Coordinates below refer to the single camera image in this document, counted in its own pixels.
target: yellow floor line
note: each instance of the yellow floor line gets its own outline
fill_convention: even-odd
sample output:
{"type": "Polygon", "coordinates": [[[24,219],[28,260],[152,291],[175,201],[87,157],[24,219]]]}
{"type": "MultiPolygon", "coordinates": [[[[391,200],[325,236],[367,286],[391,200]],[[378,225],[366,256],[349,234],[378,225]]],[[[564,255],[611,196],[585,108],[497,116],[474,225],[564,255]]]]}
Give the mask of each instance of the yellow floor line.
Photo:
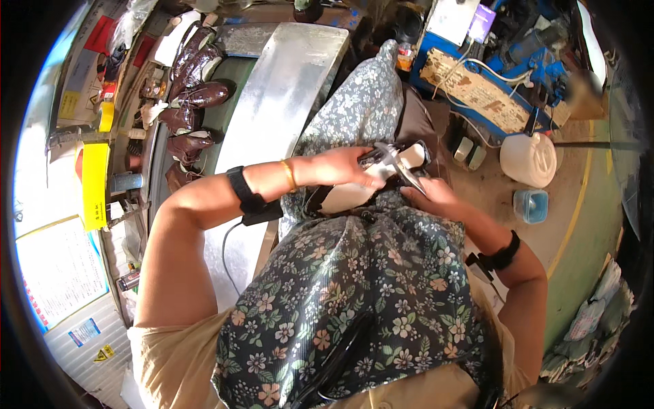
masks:
{"type": "Polygon", "coordinates": [[[547,279],[549,279],[552,276],[552,273],[554,273],[554,270],[559,264],[559,261],[561,260],[561,256],[563,256],[563,252],[565,251],[566,246],[570,241],[570,236],[572,236],[572,232],[574,231],[574,226],[575,224],[577,224],[577,218],[579,217],[579,211],[581,211],[581,204],[583,203],[583,197],[586,195],[586,188],[588,187],[588,178],[591,174],[592,157],[593,157],[593,150],[589,149],[588,155],[586,156],[586,168],[583,171],[581,190],[579,191],[579,197],[577,197],[577,205],[575,206],[574,212],[572,213],[572,219],[570,219],[570,224],[568,225],[568,231],[566,232],[566,235],[563,237],[561,246],[559,246],[559,251],[557,251],[556,257],[554,258],[554,260],[552,260],[552,263],[549,265],[549,268],[547,269],[547,279]]]}
{"type": "Polygon", "coordinates": [[[613,155],[611,155],[611,149],[606,150],[606,174],[611,174],[611,169],[613,169],[613,155]]]}

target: gold bracelet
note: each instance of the gold bracelet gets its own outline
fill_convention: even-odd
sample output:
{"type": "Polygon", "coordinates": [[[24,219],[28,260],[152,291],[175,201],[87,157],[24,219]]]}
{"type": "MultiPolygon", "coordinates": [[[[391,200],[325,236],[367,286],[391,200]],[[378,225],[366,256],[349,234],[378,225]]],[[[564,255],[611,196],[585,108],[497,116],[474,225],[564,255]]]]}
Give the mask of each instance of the gold bracelet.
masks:
{"type": "Polygon", "coordinates": [[[293,171],[290,169],[290,166],[286,162],[286,159],[281,160],[282,166],[284,166],[284,169],[286,170],[286,178],[288,179],[288,185],[290,186],[290,192],[295,193],[295,191],[298,189],[298,184],[295,183],[295,177],[293,176],[293,171]]]}

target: spray can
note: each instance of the spray can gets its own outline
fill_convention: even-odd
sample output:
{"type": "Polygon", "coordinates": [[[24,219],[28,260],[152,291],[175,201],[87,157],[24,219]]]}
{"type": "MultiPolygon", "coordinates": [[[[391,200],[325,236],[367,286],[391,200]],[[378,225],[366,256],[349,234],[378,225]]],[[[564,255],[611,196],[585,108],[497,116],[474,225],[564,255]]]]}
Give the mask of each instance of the spray can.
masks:
{"type": "Polygon", "coordinates": [[[116,285],[121,291],[128,291],[139,284],[141,269],[132,270],[128,275],[122,276],[116,280],[116,285]]]}

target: blue plastic container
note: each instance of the blue plastic container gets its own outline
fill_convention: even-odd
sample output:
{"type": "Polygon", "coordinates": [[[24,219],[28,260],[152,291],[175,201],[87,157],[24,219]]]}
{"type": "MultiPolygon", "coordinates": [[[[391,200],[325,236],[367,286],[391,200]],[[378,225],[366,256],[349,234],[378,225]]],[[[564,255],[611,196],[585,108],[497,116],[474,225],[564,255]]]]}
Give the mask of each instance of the blue plastic container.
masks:
{"type": "Polygon", "coordinates": [[[547,217],[547,192],[540,189],[516,190],[513,193],[515,216],[528,223],[542,223],[547,217]]]}

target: floral pattern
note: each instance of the floral pattern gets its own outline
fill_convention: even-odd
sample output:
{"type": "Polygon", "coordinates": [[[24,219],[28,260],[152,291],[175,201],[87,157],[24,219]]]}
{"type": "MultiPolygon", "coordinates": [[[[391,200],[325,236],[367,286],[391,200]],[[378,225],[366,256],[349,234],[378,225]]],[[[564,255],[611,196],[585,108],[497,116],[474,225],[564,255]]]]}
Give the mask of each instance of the floral pattern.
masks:
{"type": "MultiPolygon", "coordinates": [[[[392,141],[402,110],[397,43],[361,63],[309,123],[296,154],[392,141]]],[[[284,236],[222,327],[212,381],[230,408],[282,408],[364,311],[376,321],[333,397],[446,363],[479,384],[483,331],[460,249],[460,223],[408,206],[393,190],[350,215],[314,219],[306,192],[283,198],[284,236]]]]}

